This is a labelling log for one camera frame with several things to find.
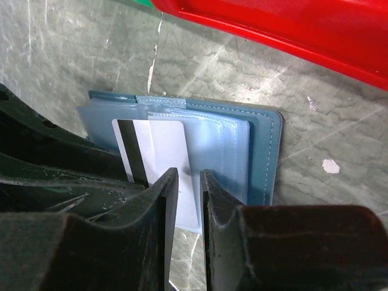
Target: white stain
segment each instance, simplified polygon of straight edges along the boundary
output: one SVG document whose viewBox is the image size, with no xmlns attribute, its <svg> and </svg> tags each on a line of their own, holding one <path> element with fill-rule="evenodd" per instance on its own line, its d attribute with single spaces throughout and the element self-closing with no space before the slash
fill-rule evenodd
<svg viewBox="0 0 388 291">
<path fill-rule="evenodd" d="M 315 106 L 314 100 L 311 99 L 309 96 L 307 96 L 307 100 L 309 100 L 310 109 L 313 110 L 313 111 L 316 111 L 316 106 Z"/>
<path fill-rule="evenodd" d="M 116 77 L 115 87 L 113 88 L 114 91 L 117 90 L 117 84 L 119 83 L 119 78 L 120 78 L 120 70 L 121 70 L 121 67 L 119 67 L 119 69 L 118 69 L 118 71 L 117 71 L 117 77 Z"/>
<path fill-rule="evenodd" d="M 151 89 L 153 67 L 155 66 L 156 55 L 158 54 L 158 45 L 157 45 L 157 43 L 159 42 L 160 28 L 162 27 L 162 22 L 163 22 L 163 12 L 161 13 L 160 22 L 159 22 L 159 26 L 158 26 L 158 40 L 156 41 L 156 44 L 153 46 L 153 51 L 155 52 L 155 56 L 153 58 L 152 65 L 150 67 L 149 74 L 148 74 L 148 80 L 147 80 L 147 91 L 148 91 L 148 94 L 150 93 L 150 89 Z"/>
<path fill-rule="evenodd" d="M 31 7 L 30 0 L 27 0 L 27 14 L 28 14 L 28 65 L 31 67 Z"/>
<path fill-rule="evenodd" d="M 322 167 L 329 174 L 338 174 L 340 172 L 339 165 L 333 159 L 324 159 Z"/>
<path fill-rule="evenodd" d="M 44 7 L 44 23 L 47 24 L 47 0 Z"/>
<path fill-rule="evenodd" d="M 196 239 L 195 239 L 195 242 L 194 242 L 194 246 L 192 248 L 192 252 L 190 254 L 190 265 L 189 265 L 189 273 L 192 269 L 192 266 L 193 266 L 193 256 L 194 256 L 194 251 L 195 251 L 195 247 L 196 247 L 196 243 L 198 242 L 199 240 L 199 235 L 196 236 Z"/>
</svg>

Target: card holder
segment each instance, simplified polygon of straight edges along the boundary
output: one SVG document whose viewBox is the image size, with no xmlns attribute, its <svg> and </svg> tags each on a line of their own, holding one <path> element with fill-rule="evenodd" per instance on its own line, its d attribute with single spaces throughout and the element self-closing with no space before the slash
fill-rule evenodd
<svg viewBox="0 0 388 291">
<path fill-rule="evenodd" d="M 247 204 L 248 162 L 249 162 L 249 123 L 237 118 L 213 113 L 196 112 L 186 109 L 166 109 L 176 114 L 197 116 L 219 121 L 223 129 L 224 171 L 218 181 L 235 198 Z"/>
<path fill-rule="evenodd" d="M 248 205 L 271 205 L 283 117 L 274 110 L 254 105 L 237 105 L 221 101 L 139 96 L 90 91 L 89 97 L 117 104 L 157 104 L 167 107 L 215 113 L 249 123 Z"/>
<path fill-rule="evenodd" d="M 86 105 L 77 108 L 78 115 L 86 129 L 89 139 L 95 144 L 119 152 L 115 132 L 112 127 L 114 119 L 147 119 L 145 105 L 126 106 Z"/>
</svg>

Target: concrete floor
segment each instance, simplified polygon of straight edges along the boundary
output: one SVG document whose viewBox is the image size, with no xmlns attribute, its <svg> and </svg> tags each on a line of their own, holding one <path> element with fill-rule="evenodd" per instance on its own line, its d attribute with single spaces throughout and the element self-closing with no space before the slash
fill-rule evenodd
<svg viewBox="0 0 388 291">
<path fill-rule="evenodd" d="M 364 205 L 388 226 L 387 92 L 130 1 L 2 0 L 0 29 L 0 81 L 65 129 L 85 136 L 75 108 L 90 89 L 276 107 L 274 203 Z M 180 290 L 206 289 L 202 246 L 176 231 Z"/>
</svg>

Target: black magnetic stripe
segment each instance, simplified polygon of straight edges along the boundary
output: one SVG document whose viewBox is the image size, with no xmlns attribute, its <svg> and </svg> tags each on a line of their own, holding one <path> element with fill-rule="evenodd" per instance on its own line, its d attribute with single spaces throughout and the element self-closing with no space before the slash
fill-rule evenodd
<svg viewBox="0 0 388 291">
<path fill-rule="evenodd" d="M 131 167 L 133 181 L 148 188 L 148 179 L 144 168 L 143 159 L 132 120 L 117 120 L 119 125 L 125 152 L 127 153 L 129 166 Z"/>
</svg>

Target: wallet stitching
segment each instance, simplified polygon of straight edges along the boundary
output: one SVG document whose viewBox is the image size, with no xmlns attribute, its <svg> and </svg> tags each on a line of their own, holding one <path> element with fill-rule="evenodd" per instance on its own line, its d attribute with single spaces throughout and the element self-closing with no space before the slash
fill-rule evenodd
<svg viewBox="0 0 388 291">
<path fill-rule="evenodd" d="M 165 116 L 165 117 L 170 117 L 170 115 L 168 114 L 163 114 L 163 113 L 152 113 L 154 116 Z M 197 118 L 194 118 L 194 117 L 189 117 L 189 116 L 183 116 L 183 115 L 179 115 L 179 117 L 182 117 L 182 118 L 188 118 L 188 119 L 197 119 Z M 215 122 L 214 120 L 211 120 L 211 119 L 208 119 L 210 122 L 214 123 L 214 124 L 218 124 L 221 126 L 221 130 L 223 129 L 223 126 L 222 124 L 218 123 L 218 122 Z M 220 132 L 220 140 L 221 140 L 221 147 L 224 148 L 224 138 Z M 221 151 L 221 173 L 224 173 L 224 152 Z"/>
<path fill-rule="evenodd" d="M 176 100 L 184 100 L 184 99 L 180 99 L 180 98 L 170 98 L 170 97 L 148 97 L 148 98 L 144 98 L 146 96 L 141 96 L 143 99 L 147 99 L 148 101 L 155 101 L 157 104 L 161 104 L 161 105 L 165 105 L 166 101 L 170 101 L 172 104 L 171 105 L 184 105 L 186 106 L 186 102 L 180 102 L 180 101 L 176 101 Z"/>
<path fill-rule="evenodd" d="M 262 113 L 257 113 L 257 112 L 250 112 L 250 111 L 245 111 L 245 110 L 238 110 L 238 109 L 231 109 L 231 108 L 225 108 L 225 107 L 218 107 L 218 106 L 210 106 L 210 105 L 200 105 L 200 104 L 192 104 L 188 103 L 189 105 L 192 106 L 198 106 L 198 107 L 209 107 L 209 108 L 215 108 L 215 109 L 224 109 L 224 110 L 230 110 L 230 111 L 236 111 L 236 112 L 244 112 L 248 114 L 254 114 L 254 115 L 263 115 L 265 117 L 268 117 L 271 119 L 271 137 L 269 140 L 269 151 L 268 151 L 268 161 L 267 161 L 267 169 L 266 169 L 266 180 L 264 183 L 264 195 L 263 195 L 263 205 L 266 203 L 266 190 L 267 190 L 267 183 L 268 183 L 268 171 L 269 171 L 269 162 L 270 162 L 270 156 L 271 156 L 271 148 L 272 148 L 272 137 L 273 137 L 273 118 L 269 115 L 265 115 Z"/>
</svg>

